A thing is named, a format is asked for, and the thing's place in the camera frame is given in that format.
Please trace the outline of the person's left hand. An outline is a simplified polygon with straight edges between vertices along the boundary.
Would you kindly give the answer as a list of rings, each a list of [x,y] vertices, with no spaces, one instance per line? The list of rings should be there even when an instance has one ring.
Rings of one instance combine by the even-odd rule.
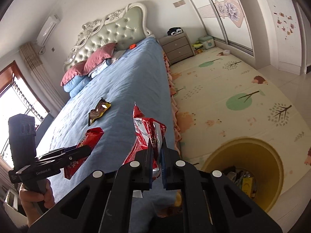
[[[51,188],[51,183],[48,179],[45,181],[45,188],[45,194],[40,194],[38,192],[27,190],[24,184],[22,184],[19,189],[19,197],[26,213],[27,225],[29,227],[40,217],[39,212],[35,208],[35,203],[43,201],[44,207],[47,209],[51,209],[55,205],[53,190]]]

